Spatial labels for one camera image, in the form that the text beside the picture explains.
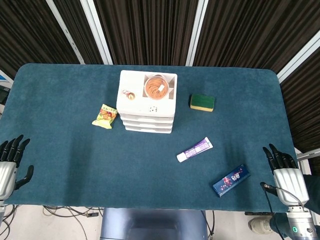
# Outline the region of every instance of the sponge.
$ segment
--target sponge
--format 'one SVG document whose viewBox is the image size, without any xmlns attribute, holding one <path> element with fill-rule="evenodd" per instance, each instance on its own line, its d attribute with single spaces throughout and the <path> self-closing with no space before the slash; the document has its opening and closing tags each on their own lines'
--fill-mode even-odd
<svg viewBox="0 0 320 240">
<path fill-rule="evenodd" d="M 214 110 L 215 98 L 213 96 L 204 96 L 200 94 L 192 94 L 190 108 L 207 112 Z"/>
</svg>

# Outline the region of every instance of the teal tablecloth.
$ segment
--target teal tablecloth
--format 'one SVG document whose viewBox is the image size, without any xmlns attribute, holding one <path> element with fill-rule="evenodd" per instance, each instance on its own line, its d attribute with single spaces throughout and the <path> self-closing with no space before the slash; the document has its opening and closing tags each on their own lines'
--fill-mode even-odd
<svg viewBox="0 0 320 240">
<path fill-rule="evenodd" d="M 178 75 L 171 134 L 126 131 L 119 117 L 111 130 L 92 125 L 102 104 L 116 106 L 121 70 Z M 214 96 L 214 111 L 190 109 L 193 93 Z M 7 201 L 15 204 L 268 211 L 259 183 L 274 181 L 262 147 L 294 155 L 277 76 L 265 69 L 27 64 L 0 129 L 0 142 L 31 139 L 18 175 L 30 164 L 34 175 Z M 213 149 L 177 161 L 204 137 Z M 212 184 L 240 164 L 251 176 L 219 198 Z"/>
</svg>

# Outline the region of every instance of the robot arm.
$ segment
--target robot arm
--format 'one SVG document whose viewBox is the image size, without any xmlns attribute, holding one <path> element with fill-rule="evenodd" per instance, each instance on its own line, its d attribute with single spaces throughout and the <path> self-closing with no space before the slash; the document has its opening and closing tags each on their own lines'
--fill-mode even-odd
<svg viewBox="0 0 320 240">
<path fill-rule="evenodd" d="M 309 195 L 302 172 L 289 154 L 278 151 L 272 144 L 269 147 L 272 154 L 266 147 L 263 147 L 263 151 L 272 170 L 275 186 L 264 182 L 261 186 L 288 206 L 286 214 L 295 240 L 317 240 L 312 216 L 304 207 Z"/>
<path fill-rule="evenodd" d="M 23 137 L 23 135 L 20 135 L 0 145 L 0 225 L 6 211 L 5 200 L 11 196 L 14 190 L 18 190 L 27 184 L 34 174 L 34 166 L 30 165 L 26 176 L 16 181 L 24 150 L 30 142 L 30 139 L 27 139 L 19 145 Z"/>
</svg>

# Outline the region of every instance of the dark blue package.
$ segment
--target dark blue package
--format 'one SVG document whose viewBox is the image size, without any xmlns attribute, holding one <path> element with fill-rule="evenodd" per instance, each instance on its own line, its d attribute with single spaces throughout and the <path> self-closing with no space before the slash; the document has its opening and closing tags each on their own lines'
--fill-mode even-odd
<svg viewBox="0 0 320 240">
<path fill-rule="evenodd" d="M 230 172 L 227 176 L 213 184 L 213 189 L 219 195 L 219 197 L 221 197 L 223 194 L 237 186 L 239 183 L 241 183 L 249 176 L 250 172 L 248 172 L 244 164 L 241 164 L 232 172 Z"/>
</svg>

